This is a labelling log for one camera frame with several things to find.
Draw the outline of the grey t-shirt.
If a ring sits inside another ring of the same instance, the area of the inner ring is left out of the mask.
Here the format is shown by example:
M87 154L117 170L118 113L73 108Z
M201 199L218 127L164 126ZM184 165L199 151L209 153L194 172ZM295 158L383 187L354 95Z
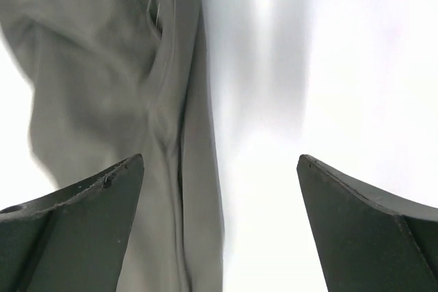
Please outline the grey t-shirt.
M59 186L131 155L144 182L119 291L221 291L223 220L201 0L1 0Z

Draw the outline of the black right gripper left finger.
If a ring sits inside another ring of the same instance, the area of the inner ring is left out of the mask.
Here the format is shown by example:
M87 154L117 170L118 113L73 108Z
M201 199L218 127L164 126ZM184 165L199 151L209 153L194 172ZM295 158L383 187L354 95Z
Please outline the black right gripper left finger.
M1 290L115 291L143 174L142 155L134 155L1 210Z

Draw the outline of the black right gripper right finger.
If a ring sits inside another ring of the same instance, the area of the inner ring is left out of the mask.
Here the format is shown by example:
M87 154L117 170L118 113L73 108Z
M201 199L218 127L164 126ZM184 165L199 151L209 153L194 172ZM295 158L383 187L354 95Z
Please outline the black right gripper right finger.
M437 291L437 209L301 155L298 180L329 291Z

